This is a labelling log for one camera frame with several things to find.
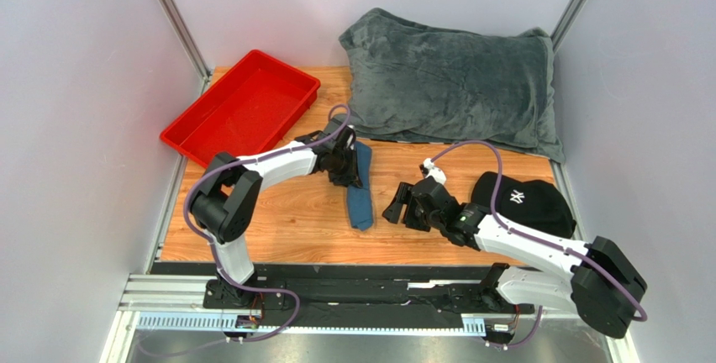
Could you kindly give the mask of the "blue t shirt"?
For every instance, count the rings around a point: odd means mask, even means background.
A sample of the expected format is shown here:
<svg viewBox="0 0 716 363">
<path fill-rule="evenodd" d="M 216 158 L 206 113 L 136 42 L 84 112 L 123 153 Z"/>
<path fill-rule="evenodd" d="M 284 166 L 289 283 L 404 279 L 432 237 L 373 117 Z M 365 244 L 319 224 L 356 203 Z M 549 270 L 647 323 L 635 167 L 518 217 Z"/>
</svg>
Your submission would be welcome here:
<svg viewBox="0 0 716 363">
<path fill-rule="evenodd" d="M 357 170 L 361 179 L 361 188 L 348 187 L 346 207 L 350 226 L 360 231 L 368 230 L 374 224 L 373 202 L 370 188 L 370 169 L 372 149 L 361 142 L 355 144 Z"/>
</svg>

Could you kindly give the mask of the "red plastic tray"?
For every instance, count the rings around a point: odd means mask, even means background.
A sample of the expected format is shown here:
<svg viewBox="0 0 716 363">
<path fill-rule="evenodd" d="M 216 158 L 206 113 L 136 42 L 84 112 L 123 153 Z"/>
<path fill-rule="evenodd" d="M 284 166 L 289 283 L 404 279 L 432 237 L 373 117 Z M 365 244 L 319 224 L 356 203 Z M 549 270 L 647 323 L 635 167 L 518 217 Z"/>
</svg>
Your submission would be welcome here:
<svg viewBox="0 0 716 363">
<path fill-rule="evenodd" d="M 160 133 L 202 167 L 221 152 L 271 150 L 310 109 L 320 80 L 260 50 L 248 52 Z"/>
</svg>

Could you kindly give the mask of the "black baseball cap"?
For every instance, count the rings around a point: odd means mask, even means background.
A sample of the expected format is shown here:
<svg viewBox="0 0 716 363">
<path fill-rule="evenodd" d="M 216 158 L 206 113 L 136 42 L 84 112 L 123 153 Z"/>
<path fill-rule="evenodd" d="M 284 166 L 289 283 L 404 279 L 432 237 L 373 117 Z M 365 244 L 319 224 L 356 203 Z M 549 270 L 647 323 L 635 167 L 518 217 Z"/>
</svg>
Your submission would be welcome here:
<svg viewBox="0 0 716 363">
<path fill-rule="evenodd" d="M 571 238 L 576 229 L 564 196 L 547 181 L 518 181 L 502 176 L 495 209 L 516 224 L 564 239 Z"/>
</svg>

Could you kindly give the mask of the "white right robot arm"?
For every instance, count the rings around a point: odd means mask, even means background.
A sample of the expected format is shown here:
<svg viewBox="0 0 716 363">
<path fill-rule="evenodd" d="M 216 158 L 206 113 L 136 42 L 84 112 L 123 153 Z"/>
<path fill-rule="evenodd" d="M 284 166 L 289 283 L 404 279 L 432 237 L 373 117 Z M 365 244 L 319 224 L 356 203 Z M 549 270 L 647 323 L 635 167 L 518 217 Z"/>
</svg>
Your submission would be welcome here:
<svg viewBox="0 0 716 363">
<path fill-rule="evenodd" d="M 481 286 L 511 304 L 573 313 L 592 329 L 622 339 L 648 318 L 645 279 L 610 239 L 565 239 L 509 220 L 488 206 L 460 203 L 442 182 L 402 182 L 382 212 L 391 224 L 437 229 L 453 245 L 505 255 L 521 266 L 493 268 Z"/>
</svg>

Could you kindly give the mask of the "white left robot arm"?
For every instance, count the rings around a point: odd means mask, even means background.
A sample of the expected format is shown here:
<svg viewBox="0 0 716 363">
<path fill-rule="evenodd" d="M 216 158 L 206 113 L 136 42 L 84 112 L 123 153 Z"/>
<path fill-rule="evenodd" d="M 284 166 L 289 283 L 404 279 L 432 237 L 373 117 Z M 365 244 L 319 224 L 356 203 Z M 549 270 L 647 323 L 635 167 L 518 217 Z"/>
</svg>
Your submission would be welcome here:
<svg viewBox="0 0 716 363">
<path fill-rule="evenodd" d="M 237 298 L 262 291 L 255 285 L 245 238 L 259 196 L 270 187 L 316 173 L 326 173 L 335 186 L 362 186 L 356 133 L 346 119 L 332 118 L 322 130 L 257 155 L 218 153 L 187 193 L 187 226 L 206 240 L 218 279 Z"/>
</svg>

